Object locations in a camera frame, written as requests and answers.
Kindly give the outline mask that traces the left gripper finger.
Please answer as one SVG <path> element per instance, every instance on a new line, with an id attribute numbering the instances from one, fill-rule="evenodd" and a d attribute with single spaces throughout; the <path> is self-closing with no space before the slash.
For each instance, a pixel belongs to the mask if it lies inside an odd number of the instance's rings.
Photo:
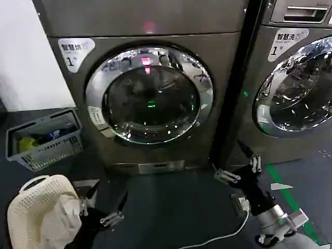
<path id="1" fill-rule="evenodd" d="M 112 212 L 100 219 L 100 224 L 101 225 L 116 225 L 119 222 L 121 222 L 125 218 L 123 215 L 123 208 L 126 204 L 127 199 L 128 199 L 128 192 L 126 192 L 123 195 L 117 209 L 114 212 Z"/>
<path id="2" fill-rule="evenodd" d="M 78 181 L 77 190 L 80 193 L 80 216 L 88 216 L 88 209 L 95 208 L 100 181 Z"/>

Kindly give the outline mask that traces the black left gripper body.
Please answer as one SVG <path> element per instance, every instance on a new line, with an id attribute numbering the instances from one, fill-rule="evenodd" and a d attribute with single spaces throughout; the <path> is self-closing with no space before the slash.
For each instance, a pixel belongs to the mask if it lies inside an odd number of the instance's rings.
<path id="1" fill-rule="evenodd" d="M 100 223 L 101 218 L 106 216 L 102 211 L 94 208 L 88 208 L 88 215 L 81 216 L 81 228 L 79 229 L 74 240 L 65 246 L 65 249 L 90 249 L 93 246 L 93 241 L 96 235 L 105 231 L 109 226 L 104 226 Z"/>

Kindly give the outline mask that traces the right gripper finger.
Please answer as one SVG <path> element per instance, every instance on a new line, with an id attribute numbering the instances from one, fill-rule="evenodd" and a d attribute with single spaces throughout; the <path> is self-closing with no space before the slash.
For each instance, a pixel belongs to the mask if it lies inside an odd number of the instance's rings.
<path id="1" fill-rule="evenodd" d="M 239 147 L 241 148 L 242 152 L 246 156 L 246 158 L 249 159 L 249 163 L 252 166 L 253 173 L 260 173 L 261 172 L 261 155 L 254 153 L 251 148 L 249 148 L 247 145 L 245 145 L 241 141 L 238 141 L 238 144 L 239 144 Z"/>
<path id="2" fill-rule="evenodd" d="M 219 182 L 222 182 L 224 184 L 229 184 L 229 183 L 236 184 L 241 180 L 241 177 L 238 175 L 235 175 L 233 173 L 230 173 L 222 169 L 217 169 L 217 167 L 213 163 L 212 167 L 215 170 L 214 178 Z"/>

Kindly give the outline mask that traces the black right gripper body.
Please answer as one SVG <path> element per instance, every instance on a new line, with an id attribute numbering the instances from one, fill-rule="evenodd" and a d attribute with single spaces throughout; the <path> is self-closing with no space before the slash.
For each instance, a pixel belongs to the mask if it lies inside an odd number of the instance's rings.
<path id="1" fill-rule="evenodd" d="M 251 205 L 251 213 L 253 216 L 273 208 L 275 206 L 274 199 L 264 193 L 259 185 L 259 173 L 254 173 L 250 165 L 245 165 L 233 171 L 234 175 L 241 179 L 237 183 L 231 184 L 232 187 L 241 189 Z"/>

